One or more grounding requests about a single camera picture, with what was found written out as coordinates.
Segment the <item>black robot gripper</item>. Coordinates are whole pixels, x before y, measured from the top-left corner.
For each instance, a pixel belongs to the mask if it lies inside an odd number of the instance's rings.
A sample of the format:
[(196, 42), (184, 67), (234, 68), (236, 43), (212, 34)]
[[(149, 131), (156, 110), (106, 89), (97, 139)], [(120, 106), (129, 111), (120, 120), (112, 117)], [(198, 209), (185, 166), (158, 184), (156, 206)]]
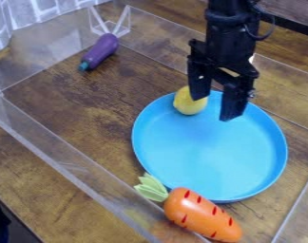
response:
[(210, 95), (212, 80), (225, 84), (220, 119), (229, 122), (244, 114), (255, 98), (259, 71), (251, 64), (259, 36), (261, 13), (251, 0), (210, 0), (204, 41), (192, 39), (188, 59), (189, 87), (194, 101)]

